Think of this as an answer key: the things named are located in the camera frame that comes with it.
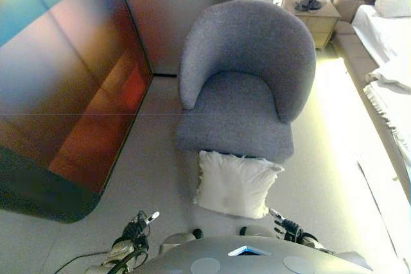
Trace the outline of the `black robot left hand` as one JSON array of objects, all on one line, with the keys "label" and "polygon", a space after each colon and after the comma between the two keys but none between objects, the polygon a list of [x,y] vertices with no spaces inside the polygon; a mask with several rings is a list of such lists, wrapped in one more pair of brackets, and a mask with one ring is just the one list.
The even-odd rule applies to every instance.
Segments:
[{"label": "black robot left hand", "polygon": [[151,233],[151,223],[159,216],[159,211],[155,211],[153,214],[147,215],[143,210],[140,210],[124,228],[122,236],[127,239],[137,239],[142,235],[148,237]]}]

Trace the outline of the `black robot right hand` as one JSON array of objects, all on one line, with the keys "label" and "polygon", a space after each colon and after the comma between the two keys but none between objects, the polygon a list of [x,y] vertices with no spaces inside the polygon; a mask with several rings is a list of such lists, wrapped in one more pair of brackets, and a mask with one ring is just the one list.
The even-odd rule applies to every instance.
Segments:
[{"label": "black robot right hand", "polygon": [[297,223],[285,218],[273,208],[268,209],[268,213],[274,219],[274,231],[279,239],[298,243],[302,239],[302,228]]}]

